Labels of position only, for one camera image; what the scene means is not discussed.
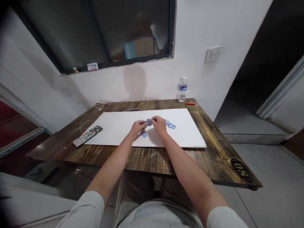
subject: window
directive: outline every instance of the window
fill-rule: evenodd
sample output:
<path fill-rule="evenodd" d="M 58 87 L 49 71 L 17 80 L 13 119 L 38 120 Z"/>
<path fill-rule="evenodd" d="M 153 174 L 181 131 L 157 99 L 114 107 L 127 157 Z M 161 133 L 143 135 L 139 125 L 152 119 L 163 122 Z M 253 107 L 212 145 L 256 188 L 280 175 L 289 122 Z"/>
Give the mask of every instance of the window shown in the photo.
<path fill-rule="evenodd" d="M 19 0 L 13 9 L 62 74 L 172 56 L 175 0 Z"/>

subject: small blue label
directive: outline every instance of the small blue label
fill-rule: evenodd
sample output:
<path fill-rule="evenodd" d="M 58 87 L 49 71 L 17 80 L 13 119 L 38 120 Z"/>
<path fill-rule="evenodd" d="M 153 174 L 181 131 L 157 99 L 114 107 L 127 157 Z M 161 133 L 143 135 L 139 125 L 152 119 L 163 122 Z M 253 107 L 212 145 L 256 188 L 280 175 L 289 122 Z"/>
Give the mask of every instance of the small blue label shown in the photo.
<path fill-rule="evenodd" d="M 187 90 L 187 86 L 185 85 L 185 86 L 180 86 L 180 91 L 186 91 Z"/>

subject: white foam board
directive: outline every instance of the white foam board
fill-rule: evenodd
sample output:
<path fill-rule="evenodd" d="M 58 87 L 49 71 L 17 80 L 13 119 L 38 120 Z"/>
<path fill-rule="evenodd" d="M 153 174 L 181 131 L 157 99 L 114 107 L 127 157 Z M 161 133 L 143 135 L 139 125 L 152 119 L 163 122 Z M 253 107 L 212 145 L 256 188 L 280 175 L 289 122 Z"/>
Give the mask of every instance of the white foam board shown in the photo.
<path fill-rule="evenodd" d="M 145 120 L 158 115 L 176 125 L 175 129 L 167 127 L 168 134 L 179 144 L 180 147 L 205 148 L 206 143 L 197 129 L 188 109 L 163 109 L 133 112 L 104 112 L 87 129 L 100 126 L 103 130 L 91 138 L 85 144 L 91 145 L 113 145 L 118 146 L 131 130 L 133 123 L 137 120 Z M 140 134 L 134 140 L 134 147 L 165 147 L 162 140 L 155 131 L 153 125 L 146 128 L 148 137 Z"/>

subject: electrical outlet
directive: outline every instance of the electrical outlet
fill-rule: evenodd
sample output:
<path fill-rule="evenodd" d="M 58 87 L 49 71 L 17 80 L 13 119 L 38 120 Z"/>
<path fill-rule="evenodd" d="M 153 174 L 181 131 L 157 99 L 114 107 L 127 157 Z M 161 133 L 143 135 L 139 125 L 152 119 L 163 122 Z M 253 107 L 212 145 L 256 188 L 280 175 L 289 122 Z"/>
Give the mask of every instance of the electrical outlet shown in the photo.
<path fill-rule="evenodd" d="M 207 50 L 205 62 L 214 62 L 219 59 L 219 51 L 221 50 L 221 46 L 216 46 L 209 48 Z"/>

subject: person's arm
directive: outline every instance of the person's arm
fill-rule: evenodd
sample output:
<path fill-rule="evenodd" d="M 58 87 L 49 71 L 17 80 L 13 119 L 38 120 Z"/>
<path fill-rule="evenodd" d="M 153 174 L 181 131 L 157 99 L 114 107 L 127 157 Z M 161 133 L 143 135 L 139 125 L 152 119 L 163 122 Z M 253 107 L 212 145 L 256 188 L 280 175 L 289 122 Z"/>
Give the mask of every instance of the person's arm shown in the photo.
<path fill-rule="evenodd" d="M 104 208 L 106 208 L 113 188 L 124 170 L 134 139 L 137 134 L 146 127 L 147 123 L 145 123 L 144 120 L 134 122 L 129 134 L 100 168 L 86 189 L 86 192 L 96 191 L 102 196 L 104 200 Z"/>
<path fill-rule="evenodd" d="M 165 120 L 154 116 L 151 122 L 165 144 L 178 180 L 193 203 L 203 226 L 206 227 L 209 212 L 218 206 L 229 207 L 228 203 L 204 171 L 167 133 Z"/>

